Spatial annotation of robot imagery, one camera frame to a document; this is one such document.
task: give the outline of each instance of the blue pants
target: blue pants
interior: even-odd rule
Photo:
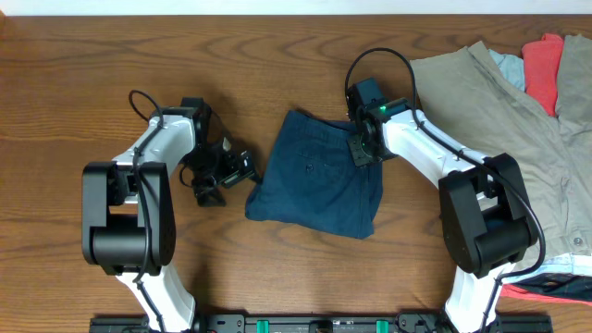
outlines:
[[[382,166],[356,168],[347,144],[350,122],[326,123],[289,111],[263,184],[247,200],[251,220],[296,223],[366,238],[382,197]]]

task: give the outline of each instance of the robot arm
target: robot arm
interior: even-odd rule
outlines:
[[[416,121],[453,150],[508,179],[528,200],[518,164],[507,154],[489,157],[456,142],[422,111],[415,110],[414,117],[406,100],[389,102],[373,79],[352,85],[348,105],[359,130],[348,141],[356,166],[400,156],[439,190],[444,241],[458,265],[445,313],[457,331],[477,331],[496,278],[512,271],[526,248],[537,242],[535,226],[513,194],[428,136]],[[488,209],[481,208],[484,201]],[[493,296],[487,324],[496,318],[499,295],[500,290]]]
[[[182,332],[196,325],[195,300],[171,264],[176,230],[169,178],[178,164],[184,164],[193,172],[191,187],[198,204],[220,205],[224,200],[217,186],[230,187],[245,178],[257,180],[257,176],[250,153],[233,150],[232,138],[217,122],[219,118],[211,118],[213,111],[202,99],[184,98],[180,107],[166,107],[162,112],[162,128],[146,142],[137,161],[141,184],[133,177],[133,157],[135,148],[156,131],[160,120],[156,113],[126,152],[111,162],[85,167],[82,251],[89,264],[100,265],[107,275],[115,275],[128,286],[148,314],[152,330],[162,331],[162,326],[167,332]],[[150,216],[150,244],[146,244],[139,186]],[[122,204],[137,204],[138,214],[111,214],[110,206]],[[146,274],[134,281],[146,246],[151,250]]]

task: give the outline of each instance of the wooden table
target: wooden table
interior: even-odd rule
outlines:
[[[410,58],[479,40],[520,54],[543,32],[592,37],[590,17],[139,17],[6,18],[0,41],[0,330],[83,332],[97,314],[138,314],[126,288],[80,250],[80,179],[90,161],[127,149],[145,123],[130,89],[163,105],[203,96],[263,170],[286,111],[347,119],[343,80],[363,50]],[[403,66],[372,55],[352,81],[378,77],[408,95]],[[385,164],[376,233],[351,240],[278,222],[253,222],[253,184],[199,208],[171,180],[174,261],[206,310],[251,314],[392,314],[438,309],[454,264],[441,239],[437,191],[402,159]],[[502,312],[552,315],[557,332],[592,330],[590,308],[501,300]]]

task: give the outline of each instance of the fabric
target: fabric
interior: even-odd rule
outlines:
[[[542,40],[522,48],[526,93],[533,96],[547,112],[555,117],[557,102],[557,72],[563,51],[561,36],[545,33]]]
[[[536,302],[550,302],[550,303],[579,303],[592,306],[592,302],[570,300],[565,298],[545,296],[538,293],[524,290],[520,287],[513,285],[504,285],[500,297],[511,297],[519,300],[536,301]]]
[[[382,198],[381,164],[357,168],[347,139],[353,123],[326,123],[289,111],[264,174],[246,204],[251,220],[296,223],[363,239]]]
[[[504,79],[481,42],[412,62],[424,112],[436,126],[472,149],[508,153],[518,161],[545,232],[548,259],[590,254],[591,45],[582,36],[566,39],[558,118],[548,117],[539,102]],[[537,257],[535,245],[515,269],[531,266]]]
[[[524,81],[524,61],[516,55],[501,55],[493,50],[489,50],[489,55],[498,65],[501,75],[508,80],[514,87],[525,90]]]
[[[592,277],[545,273],[515,283],[514,286],[543,296],[592,301]]]
[[[592,256],[566,253],[550,258],[531,274],[519,277],[507,277],[504,283],[519,283],[542,274],[564,274],[592,278]]]

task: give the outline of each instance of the folded clothing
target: folded clothing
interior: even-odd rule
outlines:
[[[263,183],[247,200],[246,217],[357,239],[372,235],[382,166],[355,167],[347,144],[353,132],[351,122],[327,123],[289,111]]]
[[[536,301],[536,302],[550,302],[550,303],[579,303],[592,306],[592,302],[579,301],[564,297],[546,296],[530,290],[524,290],[514,285],[504,285],[500,297],[510,297],[518,300]]]
[[[501,55],[493,50],[489,50],[489,55],[498,65],[503,77],[523,92],[525,90],[524,60],[516,55]]]
[[[522,283],[529,278],[543,274],[570,275],[592,278],[592,256],[566,253],[546,260],[541,267],[530,274],[518,277],[506,277],[504,283]]]
[[[526,93],[535,98],[549,116],[555,117],[557,103],[557,72],[563,52],[563,39],[545,33],[542,40],[522,48]]]
[[[504,79],[483,43],[412,61],[430,121],[471,149],[518,161],[547,258],[589,255],[592,243],[592,97],[584,93],[592,91],[592,41],[568,36],[563,52],[558,118]],[[529,248],[515,269],[532,265],[538,252]]]

